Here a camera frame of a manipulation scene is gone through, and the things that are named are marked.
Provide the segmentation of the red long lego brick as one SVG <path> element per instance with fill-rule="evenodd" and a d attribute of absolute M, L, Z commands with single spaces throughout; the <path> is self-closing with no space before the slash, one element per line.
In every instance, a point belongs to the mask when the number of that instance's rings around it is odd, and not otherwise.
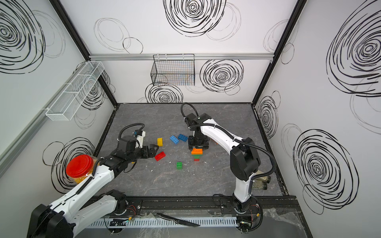
<path fill-rule="evenodd" d="M 164 157 L 166 157 L 166 154 L 162 151 L 162 152 L 160 152 L 159 154 L 157 154 L 157 155 L 155 156 L 155 159 L 156 159 L 156 161 L 160 161 L 160 160 L 163 159 Z"/>

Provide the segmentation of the light blue lego brick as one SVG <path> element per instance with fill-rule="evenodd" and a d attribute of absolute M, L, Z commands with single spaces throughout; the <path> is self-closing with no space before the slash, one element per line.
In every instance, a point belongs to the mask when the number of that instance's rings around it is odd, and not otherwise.
<path fill-rule="evenodd" d="M 174 143 L 174 144 L 178 144 L 179 143 L 179 140 L 174 136 L 170 136 L 169 139 Z"/>

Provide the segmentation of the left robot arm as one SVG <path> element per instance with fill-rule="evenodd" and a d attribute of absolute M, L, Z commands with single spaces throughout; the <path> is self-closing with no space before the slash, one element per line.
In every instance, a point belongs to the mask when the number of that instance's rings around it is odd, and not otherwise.
<path fill-rule="evenodd" d="M 107 192 L 90 205 L 86 203 L 106 184 L 123 172 L 131 162 L 153 158 L 158 145 L 142 144 L 143 136 L 118 139 L 110 155 L 97 159 L 93 172 L 61 198 L 50 205 L 37 206 L 30 218 L 28 238 L 74 238 L 101 217 L 127 210 L 127 200 L 116 190 Z"/>

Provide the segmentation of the clear plastic wall shelf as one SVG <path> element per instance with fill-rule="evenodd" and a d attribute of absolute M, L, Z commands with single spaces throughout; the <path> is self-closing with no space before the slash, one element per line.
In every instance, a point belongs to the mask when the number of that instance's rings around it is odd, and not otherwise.
<path fill-rule="evenodd" d="M 80 107 L 97 110 L 104 102 L 104 92 L 98 82 L 104 72 L 100 61 L 83 63 L 45 115 L 52 121 L 70 121 Z"/>

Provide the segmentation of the red-lidded jar yellow contents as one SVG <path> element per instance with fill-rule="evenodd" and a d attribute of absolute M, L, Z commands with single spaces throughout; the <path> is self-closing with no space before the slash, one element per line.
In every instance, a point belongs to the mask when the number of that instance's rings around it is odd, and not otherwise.
<path fill-rule="evenodd" d="M 67 176 L 76 184 L 81 183 L 93 172 L 96 159 L 89 155 L 79 155 L 73 158 L 66 166 Z"/>

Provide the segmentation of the glass jar green contents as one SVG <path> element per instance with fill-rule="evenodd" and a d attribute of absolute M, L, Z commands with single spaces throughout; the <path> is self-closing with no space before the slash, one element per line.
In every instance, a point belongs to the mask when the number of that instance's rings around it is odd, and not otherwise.
<path fill-rule="evenodd" d="M 254 190 L 267 190 L 267 183 L 260 181 L 260 180 L 254 180 L 252 189 Z"/>

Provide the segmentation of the orange long lego brick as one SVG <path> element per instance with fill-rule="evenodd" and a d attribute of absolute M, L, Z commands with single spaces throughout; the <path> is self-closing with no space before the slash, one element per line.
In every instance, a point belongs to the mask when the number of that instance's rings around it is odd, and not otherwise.
<path fill-rule="evenodd" d="M 202 154 L 203 154 L 203 149 L 196 149 L 196 148 L 194 148 L 194 149 L 191 151 L 191 154 L 192 154 L 192 155 L 202 155 Z"/>

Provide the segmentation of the glass bottle tan lid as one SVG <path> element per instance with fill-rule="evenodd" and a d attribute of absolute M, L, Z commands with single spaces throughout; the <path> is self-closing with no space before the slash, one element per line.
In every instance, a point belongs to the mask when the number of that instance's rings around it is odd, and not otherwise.
<path fill-rule="evenodd" d="M 257 177 L 256 180 L 262 181 L 264 183 L 270 183 L 271 182 L 271 176 Z"/>

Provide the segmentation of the yellow lego brick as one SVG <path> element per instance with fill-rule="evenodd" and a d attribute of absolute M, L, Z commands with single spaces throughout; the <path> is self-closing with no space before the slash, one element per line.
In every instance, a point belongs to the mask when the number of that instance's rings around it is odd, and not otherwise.
<path fill-rule="evenodd" d="M 158 145 L 159 147 L 162 147 L 162 146 L 163 146 L 163 138 L 158 138 L 158 139 L 157 139 L 157 145 Z"/>

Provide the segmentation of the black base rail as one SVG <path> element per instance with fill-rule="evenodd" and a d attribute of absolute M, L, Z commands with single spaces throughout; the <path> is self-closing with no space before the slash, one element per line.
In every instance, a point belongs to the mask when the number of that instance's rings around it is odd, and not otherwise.
<path fill-rule="evenodd" d="M 148 211 L 206 210 L 221 214 L 248 212 L 257 204 L 262 209 L 295 208 L 299 202 L 295 196 L 256 196 L 239 202 L 233 196 L 126 196 L 128 214 L 140 215 Z"/>

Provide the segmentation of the dark blue lego brick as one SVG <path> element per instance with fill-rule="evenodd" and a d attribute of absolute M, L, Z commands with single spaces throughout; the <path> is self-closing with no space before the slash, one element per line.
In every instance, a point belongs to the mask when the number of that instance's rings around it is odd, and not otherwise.
<path fill-rule="evenodd" d="M 181 141 L 184 141 L 184 142 L 187 142 L 188 140 L 188 137 L 183 135 L 183 134 L 179 134 L 178 136 L 178 140 L 181 140 Z"/>

